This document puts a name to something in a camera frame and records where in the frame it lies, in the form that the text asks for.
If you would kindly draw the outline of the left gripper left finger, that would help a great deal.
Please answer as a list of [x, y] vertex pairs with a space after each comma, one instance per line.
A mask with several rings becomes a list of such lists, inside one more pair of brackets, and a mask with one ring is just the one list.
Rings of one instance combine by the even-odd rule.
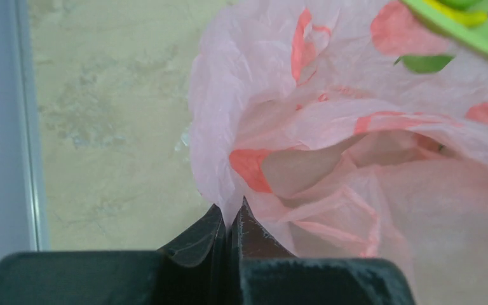
[[158, 250], [11, 254], [0, 260], [0, 304], [220, 304], [224, 237], [211, 206]]

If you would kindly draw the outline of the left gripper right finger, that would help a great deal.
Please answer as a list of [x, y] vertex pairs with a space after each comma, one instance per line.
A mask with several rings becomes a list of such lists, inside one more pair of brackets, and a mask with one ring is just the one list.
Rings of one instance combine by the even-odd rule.
[[414, 304], [384, 259], [305, 259], [283, 247], [243, 201], [228, 233], [228, 304]]

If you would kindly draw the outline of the pink plastic bag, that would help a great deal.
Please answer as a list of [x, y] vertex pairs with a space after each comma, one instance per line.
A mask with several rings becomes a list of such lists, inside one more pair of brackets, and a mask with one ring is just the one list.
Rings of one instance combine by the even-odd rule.
[[398, 1], [240, 1], [200, 40], [190, 161], [299, 257], [380, 257], [488, 304], [488, 61]]

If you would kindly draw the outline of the yellow fake banana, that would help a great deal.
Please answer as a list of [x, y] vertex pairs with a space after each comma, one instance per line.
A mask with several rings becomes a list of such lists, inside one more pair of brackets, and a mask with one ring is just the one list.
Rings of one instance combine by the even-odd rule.
[[439, 0], [424, 0], [424, 2], [444, 17], [467, 28], [478, 27], [488, 20], [488, 11], [485, 10], [470, 11], [470, 8], [468, 10], [456, 10], [440, 3]]

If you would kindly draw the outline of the green fake leaf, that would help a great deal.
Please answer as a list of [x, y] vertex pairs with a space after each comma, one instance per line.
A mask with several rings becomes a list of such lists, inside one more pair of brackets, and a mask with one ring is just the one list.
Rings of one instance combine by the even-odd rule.
[[456, 10], [468, 10], [481, 0], [439, 0], [439, 2]]

